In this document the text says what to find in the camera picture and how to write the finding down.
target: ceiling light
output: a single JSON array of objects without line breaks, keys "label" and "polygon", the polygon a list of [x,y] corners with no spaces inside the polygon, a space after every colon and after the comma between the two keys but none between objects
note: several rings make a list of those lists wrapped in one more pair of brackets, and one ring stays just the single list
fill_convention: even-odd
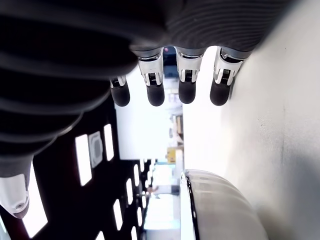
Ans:
[{"label": "ceiling light", "polygon": [[115,155],[110,124],[104,126],[104,140],[105,140],[106,159],[110,161]]},{"label": "ceiling light", "polygon": [[120,231],[120,229],[122,227],[122,215],[121,215],[119,199],[115,200],[115,202],[113,204],[113,212],[114,212],[116,229],[118,231]]},{"label": "ceiling light", "polygon": [[133,226],[131,229],[131,240],[138,240],[137,238],[137,231],[136,231],[136,227]]},{"label": "ceiling light", "polygon": [[142,196],[141,200],[142,200],[142,207],[145,209],[147,206],[146,196]]},{"label": "ceiling light", "polygon": [[86,185],[92,178],[88,136],[82,135],[75,138],[76,159],[78,162],[78,170],[81,186]]},{"label": "ceiling light", "polygon": [[31,164],[30,169],[28,191],[30,196],[29,209],[22,221],[29,238],[33,238],[37,232],[48,223],[44,206],[41,201],[33,164]]},{"label": "ceiling light", "polygon": [[138,218],[138,226],[141,227],[142,224],[142,213],[141,213],[141,208],[138,207],[137,211],[136,211],[136,216]]},{"label": "ceiling light", "polygon": [[151,184],[151,173],[150,173],[150,171],[148,171],[148,173],[147,173],[147,178],[148,178],[148,183],[150,185]]},{"label": "ceiling light", "polygon": [[126,181],[126,195],[128,197],[128,204],[130,205],[132,201],[134,200],[134,196],[132,193],[132,183],[131,183],[131,178]]},{"label": "ceiling light", "polygon": [[134,165],[133,167],[133,174],[134,174],[134,184],[136,187],[138,187],[140,179],[139,179],[139,169],[137,164]]},{"label": "ceiling light", "polygon": [[145,171],[145,160],[140,159],[140,171],[143,173]]},{"label": "ceiling light", "polygon": [[99,232],[98,236],[96,236],[95,240],[105,240],[104,234],[102,231]]}]

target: white wall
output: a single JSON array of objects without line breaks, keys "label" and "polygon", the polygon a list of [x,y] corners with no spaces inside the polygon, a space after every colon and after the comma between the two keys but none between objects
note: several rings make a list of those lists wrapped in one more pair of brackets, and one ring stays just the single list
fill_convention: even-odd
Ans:
[{"label": "white wall", "polygon": [[230,180],[271,240],[320,239],[319,13],[319,1],[301,2],[245,63],[222,107],[209,99],[209,50],[183,109],[185,167]]},{"label": "white wall", "polygon": [[167,154],[169,117],[166,104],[152,106],[147,87],[137,66],[126,77],[130,90],[130,103],[115,106],[120,158],[157,159]]}]

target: silver metal joint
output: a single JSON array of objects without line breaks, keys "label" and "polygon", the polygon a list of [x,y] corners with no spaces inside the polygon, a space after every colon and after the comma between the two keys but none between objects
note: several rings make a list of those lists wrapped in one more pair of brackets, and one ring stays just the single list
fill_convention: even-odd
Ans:
[{"label": "silver metal joint", "polygon": [[110,85],[113,89],[114,87],[123,87],[126,84],[126,76],[115,76],[110,78]]},{"label": "silver metal joint", "polygon": [[197,80],[203,56],[187,55],[176,49],[176,65],[181,82],[194,83]]},{"label": "silver metal joint", "polygon": [[138,57],[138,65],[141,75],[147,86],[161,85],[164,78],[164,58],[162,49],[157,55],[150,57]]},{"label": "silver metal joint", "polygon": [[239,59],[228,55],[221,47],[218,47],[213,66],[214,81],[217,84],[226,84],[230,86],[244,61],[245,59]]}]

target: white plastic casing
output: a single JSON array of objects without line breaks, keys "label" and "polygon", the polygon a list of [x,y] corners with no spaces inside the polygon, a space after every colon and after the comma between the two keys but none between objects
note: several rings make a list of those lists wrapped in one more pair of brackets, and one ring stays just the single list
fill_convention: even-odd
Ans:
[{"label": "white plastic casing", "polygon": [[139,57],[138,64],[141,75],[147,86],[150,86],[149,74],[155,74],[156,84],[161,85],[164,78],[164,58],[162,49],[157,56]]},{"label": "white plastic casing", "polygon": [[223,76],[223,72],[224,70],[230,70],[230,75],[229,75],[229,79],[227,81],[227,85],[230,86],[233,82],[234,77],[236,76],[236,74],[238,73],[241,64],[244,61],[240,61],[237,63],[230,63],[225,61],[221,55],[221,47],[218,47],[216,50],[216,54],[215,54],[215,60],[214,60],[214,80],[217,84],[221,83],[221,78]]},{"label": "white plastic casing", "polygon": [[21,213],[29,204],[24,174],[0,177],[0,205],[11,215]]},{"label": "white plastic casing", "polygon": [[202,62],[202,55],[198,56],[188,56],[189,58],[183,57],[183,53],[176,50],[176,65],[179,73],[179,78],[181,82],[186,81],[186,70],[192,70],[192,80],[194,83],[197,80],[198,73],[200,72],[200,66]]}]

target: black rubber fingertip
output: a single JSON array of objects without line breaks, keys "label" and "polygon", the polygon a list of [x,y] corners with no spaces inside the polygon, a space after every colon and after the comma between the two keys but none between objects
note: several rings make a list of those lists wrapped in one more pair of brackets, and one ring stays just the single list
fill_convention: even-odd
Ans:
[{"label": "black rubber fingertip", "polygon": [[116,86],[114,88],[111,88],[111,95],[114,103],[119,107],[127,106],[130,102],[128,83],[125,82],[124,86]]},{"label": "black rubber fingertip", "polygon": [[161,106],[165,101],[165,89],[164,85],[151,85],[146,86],[146,92],[148,95],[148,100],[151,105],[158,107]]},{"label": "black rubber fingertip", "polygon": [[224,105],[229,98],[230,86],[226,84],[217,84],[215,80],[212,81],[210,100],[216,106]]},{"label": "black rubber fingertip", "polygon": [[196,82],[179,81],[179,98],[184,104],[190,104],[196,97]]}]

